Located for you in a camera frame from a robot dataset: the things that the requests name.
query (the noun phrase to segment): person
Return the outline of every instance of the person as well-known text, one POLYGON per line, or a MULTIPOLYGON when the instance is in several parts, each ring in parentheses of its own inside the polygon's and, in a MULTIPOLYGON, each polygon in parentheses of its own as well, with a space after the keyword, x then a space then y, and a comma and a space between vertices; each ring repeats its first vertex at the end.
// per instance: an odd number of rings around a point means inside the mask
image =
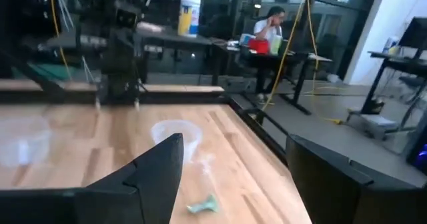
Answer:
MULTIPOLYGON (((275 6, 272 7, 266 16, 265 19, 258 21, 254 27, 254 35, 256 39, 267 40, 269 44, 272 44, 274 37, 276 35, 282 35, 282 24, 283 20, 286 17, 285 10, 281 7, 275 6)), ((268 84, 267 88, 264 89, 264 84, 266 82, 266 75, 271 72, 271 69, 266 69, 265 71, 258 71, 257 74, 257 86, 256 93, 258 101, 262 104, 265 103, 266 99, 271 95, 273 90, 274 82, 278 74, 279 66, 274 71, 274 78, 268 84)))

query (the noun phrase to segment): metal frame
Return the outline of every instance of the metal frame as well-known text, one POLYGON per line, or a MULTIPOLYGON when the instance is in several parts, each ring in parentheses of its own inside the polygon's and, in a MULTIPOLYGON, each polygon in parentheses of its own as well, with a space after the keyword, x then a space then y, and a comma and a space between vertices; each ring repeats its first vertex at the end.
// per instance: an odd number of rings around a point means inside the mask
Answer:
MULTIPOLYGON (((45 91, 0 90, 0 105, 10 104, 82 104, 95 105, 96 91, 64 91, 65 95, 55 97, 45 91)), ((288 166, 285 150, 262 127, 266 118, 283 134, 289 133, 272 117, 258 108, 244 109, 235 99, 223 91, 185 92, 185 91, 146 91, 138 95, 139 103, 144 105, 173 105, 173 104, 206 104, 229 105, 238 117, 266 144, 270 151, 285 165, 288 166)), ((135 103, 107 103, 106 105, 129 105, 135 103)))

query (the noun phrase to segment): wooden board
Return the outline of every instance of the wooden board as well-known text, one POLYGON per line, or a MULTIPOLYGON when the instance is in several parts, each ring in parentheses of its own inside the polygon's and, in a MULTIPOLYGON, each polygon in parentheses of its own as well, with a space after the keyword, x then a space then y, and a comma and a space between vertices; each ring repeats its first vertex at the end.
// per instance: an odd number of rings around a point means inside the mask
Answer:
POLYGON ((227 105, 142 105, 139 112, 0 105, 0 121, 29 116, 48 121, 48 154, 29 165, 0 162, 0 189, 86 186, 153 147, 150 129, 158 121, 184 119, 201 128, 203 139, 183 167, 171 223, 310 223, 289 171, 227 105), (209 194, 219 213, 187 212, 209 194))

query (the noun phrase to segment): yellow cable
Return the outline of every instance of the yellow cable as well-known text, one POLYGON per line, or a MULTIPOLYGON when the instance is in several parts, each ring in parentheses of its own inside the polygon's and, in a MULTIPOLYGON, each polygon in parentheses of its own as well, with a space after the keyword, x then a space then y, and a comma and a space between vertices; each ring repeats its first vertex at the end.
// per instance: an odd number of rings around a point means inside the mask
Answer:
MULTIPOLYGON (((296 17, 300 16, 303 4, 304 4, 304 0, 301 1, 300 6, 298 7, 298 12, 296 14, 296 17)), ((289 36, 289 40, 288 40, 288 44, 286 45, 285 52, 283 53, 282 60, 280 61, 279 71, 278 71, 278 74, 276 75, 276 80, 274 81, 272 92, 270 93, 270 96, 268 97, 268 100, 266 101, 266 103, 262 107, 262 111, 266 110, 267 106, 272 101, 273 94, 276 92, 276 88, 278 86, 279 79, 280 79, 280 74, 282 73, 282 69, 283 69, 283 66, 284 66, 284 63, 285 63, 285 57, 288 54, 289 47, 290 47, 290 44, 292 42, 292 38, 294 37, 294 31, 295 31, 295 27, 296 27, 296 23, 297 22, 298 22, 298 18, 295 18, 294 26, 292 27, 292 30, 291 30, 291 33, 290 33, 290 36, 289 36)))
MULTIPOLYGON (((56 36, 58 37, 59 36, 59 28, 58 28, 58 23, 56 22, 55 0, 51 0, 51 8, 52 8, 52 15, 53 15, 53 24, 55 26, 56 36)), ((64 62, 65 68, 67 69, 67 74, 68 74, 69 80, 73 81, 73 79, 71 78, 71 74, 69 72, 67 60, 65 59, 64 51, 62 50, 62 47, 59 48, 59 52, 61 54, 62 61, 64 62)))
MULTIPOLYGON (((311 36, 311 38, 312 38, 312 43, 313 43, 313 49, 314 49, 314 55, 318 55, 318 48, 317 48, 317 46, 316 46, 316 40, 315 40, 315 38, 314 38, 314 32, 313 32, 313 25, 312 25, 312 12, 311 12, 311 9, 310 9, 310 0, 308 1, 308 3, 307 3, 307 14, 308 14, 308 24, 309 24, 309 27, 310 27, 310 36, 311 36)), ((318 71, 318 67, 319 67, 319 60, 318 59, 316 59, 316 66, 315 66, 315 68, 314 68, 314 74, 313 74, 313 89, 312 89, 312 93, 313 93, 313 95, 312 95, 312 107, 313 107, 313 112, 316 114, 316 116, 318 116, 319 118, 322 118, 322 119, 324 119, 324 120, 327 120, 327 121, 332 121, 333 123, 335 123, 335 124, 342 124, 343 123, 343 121, 342 120, 339 120, 339 119, 333 119, 333 118, 325 118, 325 117, 322 117, 322 116, 320 116, 319 115, 319 113, 316 111, 316 105, 315 105, 315 98, 316 98, 316 95, 314 95, 314 91, 316 90, 316 85, 315 85, 315 81, 316 81, 316 72, 318 71)))

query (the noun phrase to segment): black desk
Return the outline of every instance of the black desk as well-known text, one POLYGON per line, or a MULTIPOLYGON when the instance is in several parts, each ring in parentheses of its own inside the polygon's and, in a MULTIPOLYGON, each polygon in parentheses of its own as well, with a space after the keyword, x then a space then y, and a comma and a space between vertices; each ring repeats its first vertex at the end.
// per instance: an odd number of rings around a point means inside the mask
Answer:
MULTIPOLYGON (((381 58, 384 60, 381 64, 381 67, 380 67, 380 70, 378 71, 378 74, 375 77, 375 80, 372 84, 372 87, 369 90, 368 96, 366 97, 366 100, 363 104, 362 110, 351 112, 350 115, 354 114, 354 113, 370 114, 369 102, 370 102, 370 100, 372 100, 374 93, 375 93, 375 90, 378 86, 378 83, 381 80, 381 76, 382 76, 385 68, 387 68, 387 67, 392 68, 392 69, 397 70, 397 71, 402 71, 405 73, 415 74, 417 76, 424 77, 424 82, 423 82, 421 88, 419 88, 419 90, 417 91, 416 96, 419 96, 419 94, 421 94, 421 91, 423 90, 423 88, 427 84, 427 60, 422 60, 422 59, 413 60, 413 59, 409 59, 409 58, 405 58, 405 57, 401 57, 401 56, 397 56, 397 55, 390 55, 390 54, 373 52, 373 51, 370 51, 369 53, 371 54, 372 58, 381 58)), ((409 115, 410 115, 410 111, 407 111, 403 120, 402 120, 403 125, 408 120, 409 115)))
MULTIPOLYGON (((214 50, 219 50, 223 53, 227 53, 228 55, 235 55, 237 53, 240 53, 239 49, 227 49, 226 44, 224 45, 224 43, 222 44, 217 44, 217 43, 213 43, 213 48, 214 50)), ((270 55, 270 54, 249 54, 249 63, 248 63, 248 67, 253 67, 256 68, 258 70, 258 72, 260 71, 264 71, 265 69, 276 69, 279 68, 279 63, 282 60, 282 57, 279 55, 270 55)), ((212 83, 218 82, 218 75, 219 75, 219 71, 220 71, 220 66, 221 66, 221 59, 220 58, 216 58, 217 62, 214 64, 214 72, 213 72, 213 77, 212 77, 212 83)), ((316 56, 314 54, 308 54, 308 53, 294 53, 293 51, 290 51, 285 59, 285 62, 289 61, 289 62, 300 62, 302 64, 302 68, 301 68, 301 72, 300 75, 298 77, 298 81, 297 83, 294 83, 292 80, 291 81, 292 84, 295 85, 295 92, 293 94, 293 97, 289 97, 287 94, 279 94, 279 96, 286 102, 288 102, 289 104, 293 105, 294 107, 296 107, 298 110, 300 110, 302 113, 306 114, 306 115, 311 115, 312 113, 310 111, 308 111, 305 107, 301 106, 298 103, 298 100, 300 98, 300 94, 301 94, 301 90, 302 90, 302 86, 304 84, 305 78, 306 78, 306 73, 307 73, 307 69, 310 63, 312 63, 313 61, 318 60, 318 61, 327 61, 330 62, 332 60, 324 58, 324 57, 320 57, 320 56, 316 56)))
POLYGON ((170 29, 166 29, 160 33, 138 29, 133 38, 135 42, 139 42, 141 50, 143 50, 143 53, 138 53, 142 58, 140 63, 137 65, 142 83, 147 82, 147 62, 149 55, 151 52, 157 52, 152 49, 153 47, 156 47, 156 49, 160 47, 206 52, 212 44, 212 41, 205 37, 183 37, 178 35, 176 31, 170 29))

